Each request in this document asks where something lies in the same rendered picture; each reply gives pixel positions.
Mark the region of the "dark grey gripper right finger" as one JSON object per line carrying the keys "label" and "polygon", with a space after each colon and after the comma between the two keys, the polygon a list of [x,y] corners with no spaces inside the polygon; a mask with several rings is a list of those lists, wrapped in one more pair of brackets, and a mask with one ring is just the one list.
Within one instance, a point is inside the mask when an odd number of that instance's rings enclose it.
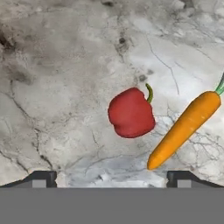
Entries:
{"label": "dark grey gripper right finger", "polygon": [[192,174],[190,171],[168,171],[167,172],[167,188],[199,188],[214,187],[222,188],[222,185],[202,180]]}

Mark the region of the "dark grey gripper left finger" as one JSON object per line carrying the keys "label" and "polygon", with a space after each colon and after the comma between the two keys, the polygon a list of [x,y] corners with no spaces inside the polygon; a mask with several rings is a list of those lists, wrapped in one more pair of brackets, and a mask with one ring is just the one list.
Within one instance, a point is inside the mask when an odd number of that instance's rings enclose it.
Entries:
{"label": "dark grey gripper left finger", "polygon": [[56,178],[56,171],[34,171],[26,178],[0,185],[0,188],[55,188],[57,186]]}

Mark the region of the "orange carrot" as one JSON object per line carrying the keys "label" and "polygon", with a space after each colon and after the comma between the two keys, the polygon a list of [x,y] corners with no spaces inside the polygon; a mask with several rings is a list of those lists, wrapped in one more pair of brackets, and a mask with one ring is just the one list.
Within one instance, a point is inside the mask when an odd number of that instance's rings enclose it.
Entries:
{"label": "orange carrot", "polygon": [[154,170],[169,159],[221,106],[224,73],[214,91],[196,97],[150,154],[147,169]]}

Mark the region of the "red bell pepper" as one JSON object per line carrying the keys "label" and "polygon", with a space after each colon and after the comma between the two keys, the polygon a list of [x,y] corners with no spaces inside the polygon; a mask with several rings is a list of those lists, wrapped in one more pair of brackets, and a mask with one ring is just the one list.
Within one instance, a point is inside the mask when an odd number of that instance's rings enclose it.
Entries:
{"label": "red bell pepper", "polygon": [[145,86],[149,91],[147,99],[142,91],[132,87],[121,92],[110,102],[108,119],[118,136],[140,137],[155,128],[156,122],[151,106],[153,90],[148,83]]}

